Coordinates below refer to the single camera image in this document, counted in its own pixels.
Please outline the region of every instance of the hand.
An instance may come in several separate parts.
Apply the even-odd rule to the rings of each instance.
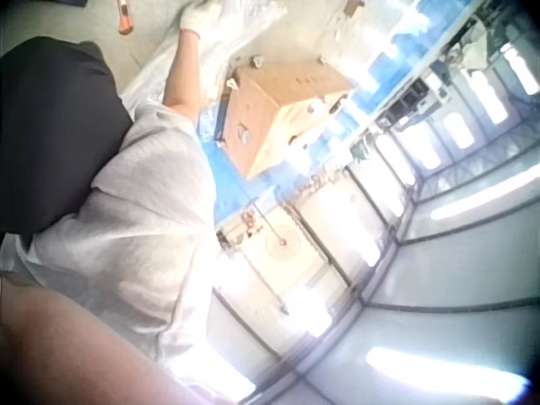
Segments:
[[[197,0],[186,7],[180,18],[180,29],[205,36],[221,14],[222,0]]]

